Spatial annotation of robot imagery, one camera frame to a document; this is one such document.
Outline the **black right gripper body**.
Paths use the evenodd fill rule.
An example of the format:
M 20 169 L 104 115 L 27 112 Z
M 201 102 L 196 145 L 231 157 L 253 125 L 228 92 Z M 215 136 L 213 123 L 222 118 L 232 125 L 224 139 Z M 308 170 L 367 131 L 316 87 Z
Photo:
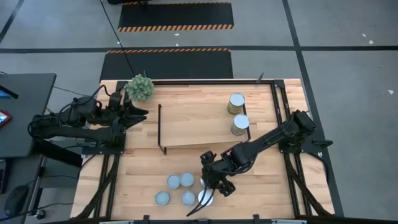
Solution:
M 207 188 L 218 190 L 225 197 L 228 197 L 236 190 L 234 184 L 226 178 L 228 166 L 225 161 L 203 162 L 202 166 L 201 178 Z

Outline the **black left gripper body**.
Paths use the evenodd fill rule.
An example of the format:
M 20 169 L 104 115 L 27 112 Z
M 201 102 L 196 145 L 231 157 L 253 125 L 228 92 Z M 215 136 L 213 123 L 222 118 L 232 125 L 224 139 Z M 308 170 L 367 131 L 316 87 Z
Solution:
M 111 126 L 115 119 L 119 119 L 118 123 L 125 128 L 129 128 L 129 123 L 126 118 L 128 108 L 125 105 L 118 106 L 107 106 L 108 110 L 108 123 L 107 126 Z

